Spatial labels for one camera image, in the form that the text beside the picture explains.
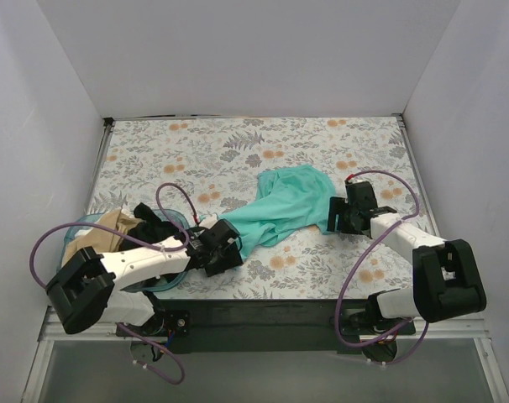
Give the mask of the teal t shirt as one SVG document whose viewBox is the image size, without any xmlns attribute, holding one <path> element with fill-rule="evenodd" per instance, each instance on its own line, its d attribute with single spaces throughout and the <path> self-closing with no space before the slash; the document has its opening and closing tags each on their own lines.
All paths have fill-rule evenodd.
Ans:
<svg viewBox="0 0 509 403">
<path fill-rule="evenodd" d="M 310 165 L 268 170 L 258 175 L 254 201 L 219 216 L 239 231 L 246 260 L 257 247 L 273 247 L 301 228 L 316 226 L 326 234 L 333 196 L 329 176 Z"/>
</svg>

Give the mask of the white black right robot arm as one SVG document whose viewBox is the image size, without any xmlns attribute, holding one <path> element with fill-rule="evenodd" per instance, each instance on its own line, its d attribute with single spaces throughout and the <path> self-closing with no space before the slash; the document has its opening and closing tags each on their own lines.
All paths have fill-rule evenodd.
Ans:
<svg viewBox="0 0 509 403">
<path fill-rule="evenodd" d="M 485 310 L 485 289 L 470 244 L 431 235 L 395 209 L 379 206 L 369 182 L 348 181 L 344 197 L 331 197 L 327 229 L 382 243 L 412 267 L 411 286 L 375 293 L 359 311 L 347 313 L 339 301 L 333 321 L 339 331 L 375 330 L 417 317 L 441 322 Z"/>
</svg>

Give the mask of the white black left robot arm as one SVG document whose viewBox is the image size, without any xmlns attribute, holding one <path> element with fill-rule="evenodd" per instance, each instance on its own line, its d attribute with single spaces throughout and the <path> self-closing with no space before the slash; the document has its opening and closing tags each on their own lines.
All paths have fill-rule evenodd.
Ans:
<svg viewBox="0 0 509 403">
<path fill-rule="evenodd" d="M 238 230 L 218 219 L 209 228 L 182 228 L 136 249 L 100 254 L 84 247 L 49 281 L 45 292 L 68 334 L 102 322 L 116 323 L 121 334 L 159 337 L 182 332 L 176 323 L 189 322 L 189 314 L 167 309 L 152 292 L 133 291 L 132 286 L 190 270 L 203 270 L 208 277 L 222 274 L 243 263 L 243 246 Z"/>
</svg>

